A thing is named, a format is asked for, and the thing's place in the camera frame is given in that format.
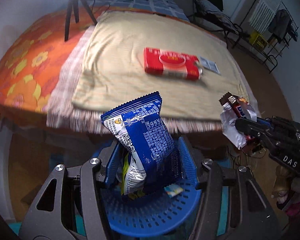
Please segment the striped beige towel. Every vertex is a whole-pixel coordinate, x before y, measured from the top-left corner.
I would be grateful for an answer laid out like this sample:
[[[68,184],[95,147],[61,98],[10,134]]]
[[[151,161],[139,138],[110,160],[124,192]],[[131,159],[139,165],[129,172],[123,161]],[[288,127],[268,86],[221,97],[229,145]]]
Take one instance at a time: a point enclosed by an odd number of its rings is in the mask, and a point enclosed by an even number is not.
[[[206,70],[197,81],[147,74],[147,47],[202,56],[213,61],[219,73]],[[89,40],[72,104],[106,112],[152,92],[162,97],[161,116],[196,120],[218,120],[219,100],[227,92],[249,96],[225,43],[207,31],[153,14],[106,12]]]

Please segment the orange floral bed sheet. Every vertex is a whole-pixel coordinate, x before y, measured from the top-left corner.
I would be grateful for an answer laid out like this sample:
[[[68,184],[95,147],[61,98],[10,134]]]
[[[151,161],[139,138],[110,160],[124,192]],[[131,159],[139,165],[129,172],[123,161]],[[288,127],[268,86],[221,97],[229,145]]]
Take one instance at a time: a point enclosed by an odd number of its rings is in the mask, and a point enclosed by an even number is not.
[[[98,13],[98,22],[103,14],[112,11],[152,14],[142,10],[105,10]],[[8,118],[19,126],[52,129],[46,125],[48,100],[62,65],[91,26],[86,17],[78,24],[73,23],[70,40],[65,42],[64,15],[47,14],[34,22],[0,60],[0,118]],[[248,89],[246,99],[256,107],[256,98],[239,65],[238,68]]]

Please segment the brown plush toy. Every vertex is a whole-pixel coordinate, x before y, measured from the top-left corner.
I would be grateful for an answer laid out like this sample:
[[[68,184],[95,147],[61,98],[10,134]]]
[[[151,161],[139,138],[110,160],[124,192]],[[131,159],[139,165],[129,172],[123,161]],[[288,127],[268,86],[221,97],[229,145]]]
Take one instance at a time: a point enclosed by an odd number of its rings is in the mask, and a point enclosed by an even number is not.
[[[292,181],[294,174],[287,168],[278,165],[276,167],[276,179],[271,193],[271,197],[277,200],[277,203],[283,204],[290,201],[295,192],[292,190]]]

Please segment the black folding chair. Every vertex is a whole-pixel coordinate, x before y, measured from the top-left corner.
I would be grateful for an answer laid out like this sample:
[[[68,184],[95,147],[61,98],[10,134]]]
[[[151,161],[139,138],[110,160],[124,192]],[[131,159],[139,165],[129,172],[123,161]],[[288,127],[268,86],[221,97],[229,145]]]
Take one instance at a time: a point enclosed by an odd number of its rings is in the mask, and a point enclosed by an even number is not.
[[[230,33],[238,36],[233,47],[239,43],[240,40],[249,40],[250,34],[242,29],[242,27],[232,22],[231,18],[224,13],[223,0],[192,0],[193,13],[187,18],[197,26],[203,27],[197,19],[206,20],[207,22],[217,26],[219,29],[215,32],[224,34],[224,39],[228,40]]]

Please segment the black metal clothes rack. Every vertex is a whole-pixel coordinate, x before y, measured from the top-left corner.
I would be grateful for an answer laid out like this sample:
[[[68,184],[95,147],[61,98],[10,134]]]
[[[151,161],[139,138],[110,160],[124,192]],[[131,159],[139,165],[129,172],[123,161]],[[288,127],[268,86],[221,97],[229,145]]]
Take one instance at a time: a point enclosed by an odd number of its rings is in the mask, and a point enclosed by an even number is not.
[[[232,46],[244,47],[269,73],[290,42],[298,40],[299,27],[283,0],[253,0],[239,27],[243,31]]]

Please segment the yellow crate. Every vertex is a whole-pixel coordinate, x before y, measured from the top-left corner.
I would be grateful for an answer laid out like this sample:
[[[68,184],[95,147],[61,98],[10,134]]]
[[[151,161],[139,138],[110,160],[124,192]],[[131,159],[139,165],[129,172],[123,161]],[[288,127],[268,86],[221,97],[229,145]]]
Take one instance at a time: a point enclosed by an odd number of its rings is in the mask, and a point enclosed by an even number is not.
[[[268,42],[260,33],[254,30],[250,34],[249,44],[252,45],[258,51],[264,51],[264,49],[268,45]]]

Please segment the cardboard box on floor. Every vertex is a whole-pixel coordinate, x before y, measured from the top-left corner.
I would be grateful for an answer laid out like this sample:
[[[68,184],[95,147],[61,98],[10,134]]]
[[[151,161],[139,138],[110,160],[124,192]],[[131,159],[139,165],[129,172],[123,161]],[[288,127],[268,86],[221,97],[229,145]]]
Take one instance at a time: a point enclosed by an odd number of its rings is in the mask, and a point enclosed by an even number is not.
[[[41,189],[42,184],[37,185],[33,188],[30,192],[28,192],[23,198],[21,198],[21,202],[30,206],[35,199],[36,195],[38,194],[39,190]]]

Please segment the black tripod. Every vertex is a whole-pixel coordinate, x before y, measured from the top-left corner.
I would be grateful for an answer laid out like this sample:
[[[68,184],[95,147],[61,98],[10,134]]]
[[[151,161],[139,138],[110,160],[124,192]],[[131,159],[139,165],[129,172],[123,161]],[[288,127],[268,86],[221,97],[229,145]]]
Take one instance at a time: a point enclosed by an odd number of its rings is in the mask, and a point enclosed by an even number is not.
[[[66,17],[65,17],[65,28],[64,28],[64,41],[68,41],[69,33],[70,33],[70,21],[71,15],[74,14],[75,23],[79,22],[79,2],[82,3],[83,8],[88,13],[94,25],[97,25],[97,19],[93,15],[92,9],[89,7],[87,0],[68,0],[68,5],[66,9]]]

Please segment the small grey printed sachet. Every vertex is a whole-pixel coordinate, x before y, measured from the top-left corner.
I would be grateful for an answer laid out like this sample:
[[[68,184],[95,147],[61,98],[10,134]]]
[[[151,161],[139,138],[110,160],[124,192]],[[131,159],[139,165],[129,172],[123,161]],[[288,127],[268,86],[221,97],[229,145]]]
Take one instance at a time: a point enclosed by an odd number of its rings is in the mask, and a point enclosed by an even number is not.
[[[212,71],[212,72],[214,72],[214,73],[216,73],[218,75],[221,74],[220,71],[219,71],[219,69],[218,69],[218,67],[217,67],[217,64],[215,62],[210,61],[210,60],[208,60],[208,59],[206,59],[206,58],[204,58],[202,56],[199,56],[198,60],[199,60],[200,66],[202,66],[203,68],[205,68],[205,69],[207,69],[209,71]]]

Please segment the small light blue wrapper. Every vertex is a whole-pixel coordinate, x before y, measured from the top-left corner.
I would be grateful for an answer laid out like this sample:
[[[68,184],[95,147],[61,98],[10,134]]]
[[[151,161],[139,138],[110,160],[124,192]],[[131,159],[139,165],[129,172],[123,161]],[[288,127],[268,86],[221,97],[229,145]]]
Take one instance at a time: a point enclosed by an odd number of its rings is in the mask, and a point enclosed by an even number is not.
[[[184,191],[184,189],[177,184],[168,185],[164,187],[164,190],[170,198],[173,198]]]

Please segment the fringed pink woven blanket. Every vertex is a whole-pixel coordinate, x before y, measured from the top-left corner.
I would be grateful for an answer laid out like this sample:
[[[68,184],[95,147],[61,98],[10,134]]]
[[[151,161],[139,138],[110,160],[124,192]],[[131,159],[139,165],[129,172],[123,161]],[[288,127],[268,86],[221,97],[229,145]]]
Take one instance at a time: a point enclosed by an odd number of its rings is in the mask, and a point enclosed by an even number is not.
[[[95,27],[89,26],[61,67],[59,80],[47,104],[46,125],[49,128],[69,129],[73,132],[108,134],[101,124],[101,113],[76,109],[71,103],[82,71],[82,60],[88,41]],[[200,121],[186,119],[162,119],[172,134],[220,131],[220,121]]]

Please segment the red cardboard medicine box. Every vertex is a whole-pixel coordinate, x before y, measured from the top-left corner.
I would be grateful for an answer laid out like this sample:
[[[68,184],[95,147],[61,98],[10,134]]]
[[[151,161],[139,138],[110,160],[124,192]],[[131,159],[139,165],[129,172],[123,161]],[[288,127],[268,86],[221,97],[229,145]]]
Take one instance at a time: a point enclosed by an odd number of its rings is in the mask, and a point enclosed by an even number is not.
[[[146,47],[143,50],[143,66],[147,74],[172,76],[186,80],[199,80],[202,68],[195,55]]]

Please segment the white radiator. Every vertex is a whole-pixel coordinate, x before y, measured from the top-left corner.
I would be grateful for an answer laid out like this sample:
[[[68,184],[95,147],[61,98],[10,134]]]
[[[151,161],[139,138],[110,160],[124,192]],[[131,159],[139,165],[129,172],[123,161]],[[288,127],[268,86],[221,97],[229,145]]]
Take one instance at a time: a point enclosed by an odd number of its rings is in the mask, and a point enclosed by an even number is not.
[[[280,4],[281,0],[257,0],[248,20],[249,25],[256,32],[264,33],[273,20]]]

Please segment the dark hanging jacket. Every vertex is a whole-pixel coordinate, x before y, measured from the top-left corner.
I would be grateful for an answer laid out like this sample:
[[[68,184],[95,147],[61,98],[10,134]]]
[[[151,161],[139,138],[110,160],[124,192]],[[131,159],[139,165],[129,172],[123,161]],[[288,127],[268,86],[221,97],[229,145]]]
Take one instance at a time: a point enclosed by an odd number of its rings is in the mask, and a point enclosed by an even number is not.
[[[281,43],[288,34],[295,42],[298,41],[298,32],[292,26],[292,19],[287,10],[278,10],[272,19],[268,31],[271,33],[267,42],[270,44],[273,40]]]

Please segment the blue snack bag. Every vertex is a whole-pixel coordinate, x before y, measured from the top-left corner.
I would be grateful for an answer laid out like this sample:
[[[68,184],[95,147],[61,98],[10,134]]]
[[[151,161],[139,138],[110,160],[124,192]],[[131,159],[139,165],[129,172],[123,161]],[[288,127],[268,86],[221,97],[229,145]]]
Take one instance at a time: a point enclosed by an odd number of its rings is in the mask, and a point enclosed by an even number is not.
[[[122,195],[144,196],[181,180],[176,142],[164,124],[162,98],[153,92],[101,115],[102,125],[128,151],[122,169]]]

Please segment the blue plastic trash basket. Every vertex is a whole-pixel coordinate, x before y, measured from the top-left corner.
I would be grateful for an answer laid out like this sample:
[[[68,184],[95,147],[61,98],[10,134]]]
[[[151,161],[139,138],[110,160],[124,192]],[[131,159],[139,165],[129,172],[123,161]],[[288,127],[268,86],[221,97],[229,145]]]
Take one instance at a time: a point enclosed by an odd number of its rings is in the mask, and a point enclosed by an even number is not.
[[[113,183],[110,188],[105,184],[107,161],[104,149],[116,143],[120,142],[110,140],[91,159],[91,162],[100,165],[96,174],[97,182],[93,186],[102,198],[112,230],[129,237],[155,237],[174,230],[197,209],[193,237],[216,238],[223,187],[223,168],[217,162],[208,159],[201,161],[200,153],[193,149],[192,157],[197,165],[197,188],[183,178],[177,185],[184,191],[173,198],[164,189],[160,189],[132,200],[121,196]]]

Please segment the dark candy bar wrapper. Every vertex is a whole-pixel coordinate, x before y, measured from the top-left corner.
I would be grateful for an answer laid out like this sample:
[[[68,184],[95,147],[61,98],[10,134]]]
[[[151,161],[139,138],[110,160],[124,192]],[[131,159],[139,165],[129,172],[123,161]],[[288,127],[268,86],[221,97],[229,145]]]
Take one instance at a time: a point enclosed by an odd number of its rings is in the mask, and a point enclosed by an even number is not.
[[[251,138],[239,132],[235,128],[235,121],[239,118],[257,121],[257,113],[249,102],[241,97],[225,93],[219,100],[223,111],[220,114],[223,135],[239,150],[241,150]]]

